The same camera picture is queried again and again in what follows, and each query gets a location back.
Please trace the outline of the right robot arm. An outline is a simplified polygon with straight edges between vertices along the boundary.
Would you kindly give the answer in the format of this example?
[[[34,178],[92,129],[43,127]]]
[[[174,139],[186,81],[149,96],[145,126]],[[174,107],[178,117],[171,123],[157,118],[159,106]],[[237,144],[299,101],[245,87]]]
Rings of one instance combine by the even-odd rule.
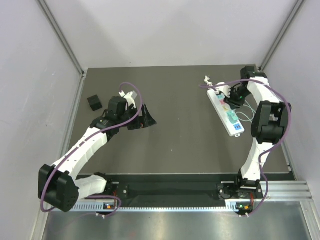
[[[252,146],[233,185],[234,194],[239,198],[245,198],[258,190],[268,155],[287,131],[291,105],[276,97],[267,75],[255,71],[253,66],[242,68],[240,79],[240,82],[230,88],[224,102],[232,110],[236,110],[244,105],[247,96],[252,95],[257,104],[250,129],[253,137]]]

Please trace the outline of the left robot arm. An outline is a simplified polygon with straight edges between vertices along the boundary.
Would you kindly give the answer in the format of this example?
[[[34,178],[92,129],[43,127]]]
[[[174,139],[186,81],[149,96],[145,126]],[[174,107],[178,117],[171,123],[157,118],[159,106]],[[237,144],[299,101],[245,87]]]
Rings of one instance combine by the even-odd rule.
[[[38,198],[44,204],[63,212],[70,211],[78,200],[94,195],[109,198],[113,185],[103,173],[78,179],[78,175],[89,160],[119,133],[121,128],[129,131],[156,125],[145,104],[136,105],[139,95],[135,91],[114,96],[109,100],[103,114],[92,121],[85,134],[52,165],[43,165],[38,172]]]

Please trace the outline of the teal charger plug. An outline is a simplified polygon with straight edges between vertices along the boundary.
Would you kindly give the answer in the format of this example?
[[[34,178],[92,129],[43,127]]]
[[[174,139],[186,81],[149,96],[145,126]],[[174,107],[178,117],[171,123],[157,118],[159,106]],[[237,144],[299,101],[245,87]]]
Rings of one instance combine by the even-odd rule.
[[[226,114],[231,124],[234,125],[238,122],[239,118],[234,111],[228,111]]]

